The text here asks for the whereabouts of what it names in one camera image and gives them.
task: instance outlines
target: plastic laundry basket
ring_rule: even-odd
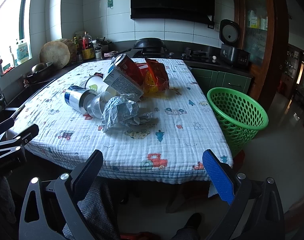
[[[265,110],[254,99],[241,92],[229,88],[212,88],[207,93],[207,100],[233,157],[259,130],[268,125]]]

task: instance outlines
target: yellow label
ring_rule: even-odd
[[[94,48],[82,50],[83,59],[90,59],[95,57]]]

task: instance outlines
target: green cabinet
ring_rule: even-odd
[[[211,88],[216,87],[218,71],[192,68],[191,72],[205,95]]]
[[[192,68],[191,72],[205,95],[214,87],[231,88],[246,94],[251,82],[251,78],[221,71]]]

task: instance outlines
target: gray pants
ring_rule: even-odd
[[[119,227],[117,225],[117,206],[119,192],[122,185],[117,181],[109,183],[108,179],[97,177],[93,182],[84,200],[78,202],[78,206],[84,215],[88,225],[102,240],[120,240]],[[74,239],[67,224],[63,229],[66,238]],[[177,231],[172,240],[199,240],[200,236],[194,228],[182,228]]]

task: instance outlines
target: shoe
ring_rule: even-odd
[[[197,230],[199,225],[201,224],[202,216],[200,213],[194,213],[191,215],[189,220],[186,222],[184,228],[194,228]]]

